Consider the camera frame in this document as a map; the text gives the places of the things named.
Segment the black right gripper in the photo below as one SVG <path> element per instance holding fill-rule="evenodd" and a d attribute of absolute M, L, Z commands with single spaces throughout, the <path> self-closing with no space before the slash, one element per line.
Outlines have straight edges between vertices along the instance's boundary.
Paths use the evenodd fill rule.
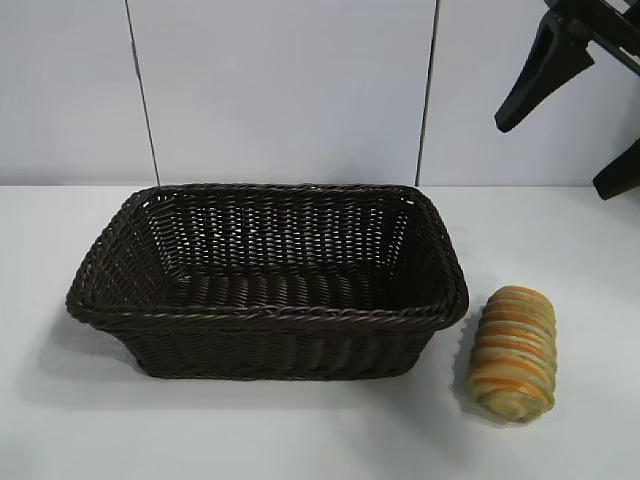
<path fill-rule="evenodd" d="M 610 1 L 547 0 L 524 66 L 494 115 L 497 128 L 514 129 L 542 101 L 590 68 L 587 45 L 594 41 L 636 75 L 639 74 L 639 2 L 624 1 L 623 11 Z M 634 143 L 593 179 L 603 200 L 639 186 L 640 143 Z"/>

